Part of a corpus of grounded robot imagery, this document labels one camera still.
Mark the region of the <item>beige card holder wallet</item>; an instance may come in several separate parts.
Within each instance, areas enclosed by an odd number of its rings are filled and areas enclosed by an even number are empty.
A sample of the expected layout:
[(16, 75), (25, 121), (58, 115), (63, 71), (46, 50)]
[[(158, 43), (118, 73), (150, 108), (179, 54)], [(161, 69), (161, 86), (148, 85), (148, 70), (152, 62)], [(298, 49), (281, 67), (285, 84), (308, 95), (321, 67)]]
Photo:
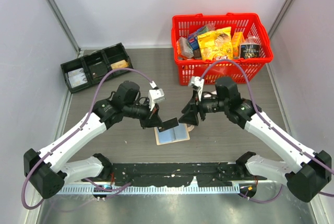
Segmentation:
[(179, 124), (174, 128), (159, 132), (158, 128), (155, 127), (154, 134), (156, 138), (156, 144), (160, 146), (190, 140), (189, 132), (191, 132), (193, 129), (193, 125), (188, 126), (187, 124)]

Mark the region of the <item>dark card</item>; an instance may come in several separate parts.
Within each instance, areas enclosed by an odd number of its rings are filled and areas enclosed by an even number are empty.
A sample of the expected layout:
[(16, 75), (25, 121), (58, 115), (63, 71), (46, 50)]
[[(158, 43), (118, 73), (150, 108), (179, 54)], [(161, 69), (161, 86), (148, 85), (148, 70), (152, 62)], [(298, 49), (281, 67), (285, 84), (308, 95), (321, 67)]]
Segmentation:
[(107, 66), (103, 62), (98, 62), (89, 66), (91, 78), (93, 81), (100, 81), (108, 72)]

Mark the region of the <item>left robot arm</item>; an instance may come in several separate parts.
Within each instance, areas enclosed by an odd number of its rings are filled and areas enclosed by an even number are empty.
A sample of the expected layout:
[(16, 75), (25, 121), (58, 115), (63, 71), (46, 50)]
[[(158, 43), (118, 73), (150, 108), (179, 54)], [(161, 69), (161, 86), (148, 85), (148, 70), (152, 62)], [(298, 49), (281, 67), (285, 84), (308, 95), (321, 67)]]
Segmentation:
[(158, 103), (164, 100), (163, 90), (154, 86), (144, 102), (140, 100), (140, 87), (125, 81), (109, 98), (97, 101), (92, 112), (55, 142), (40, 151), (29, 149), (24, 154), (25, 176), (43, 199), (53, 197), (71, 182), (86, 178), (106, 181), (111, 177), (112, 164), (102, 154), (76, 162), (69, 159), (124, 117), (138, 119), (143, 128), (162, 127)]

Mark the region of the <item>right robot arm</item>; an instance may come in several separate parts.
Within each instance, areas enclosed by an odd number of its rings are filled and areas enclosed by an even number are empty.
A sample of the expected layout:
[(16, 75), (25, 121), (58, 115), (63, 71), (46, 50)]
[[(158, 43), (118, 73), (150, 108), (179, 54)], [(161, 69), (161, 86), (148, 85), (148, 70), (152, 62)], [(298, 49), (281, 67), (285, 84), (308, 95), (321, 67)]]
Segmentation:
[(216, 80), (215, 93), (204, 92), (204, 80), (198, 76), (193, 76), (188, 85), (193, 95), (182, 110), (180, 123), (197, 126), (206, 114), (223, 112), (230, 122), (259, 138), (282, 159), (273, 161), (248, 151), (236, 161), (235, 172), (240, 179), (254, 175), (276, 181), (306, 203), (329, 184), (330, 154), (315, 152), (281, 129), (252, 100), (241, 97), (230, 77)]

